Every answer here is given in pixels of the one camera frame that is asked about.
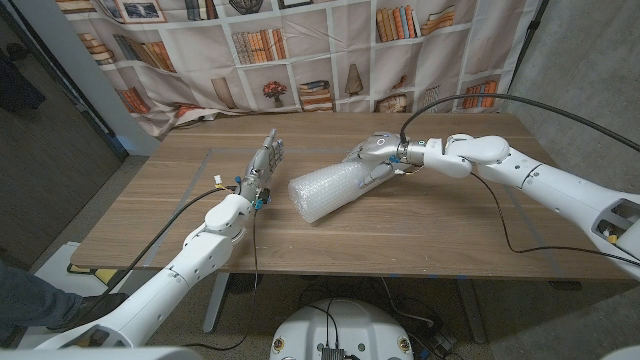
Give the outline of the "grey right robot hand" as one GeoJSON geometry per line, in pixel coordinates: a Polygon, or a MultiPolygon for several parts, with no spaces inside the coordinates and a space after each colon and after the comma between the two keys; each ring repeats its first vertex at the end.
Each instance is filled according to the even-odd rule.
{"type": "Polygon", "coordinates": [[[358,187],[364,189],[372,184],[387,180],[397,170],[405,171],[411,164],[403,163],[398,155],[400,137],[389,132],[376,132],[358,144],[344,159],[344,162],[363,163],[369,172],[358,181],[358,187]]]}

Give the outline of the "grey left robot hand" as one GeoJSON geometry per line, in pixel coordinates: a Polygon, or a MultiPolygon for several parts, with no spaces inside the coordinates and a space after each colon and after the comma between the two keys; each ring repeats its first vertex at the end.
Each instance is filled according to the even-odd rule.
{"type": "Polygon", "coordinates": [[[256,200],[260,192],[268,187],[273,173],[283,159],[283,141],[277,139],[276,135],[277,130],[273,128],[249,162],[236,191],[249,202],[256,200]]]}

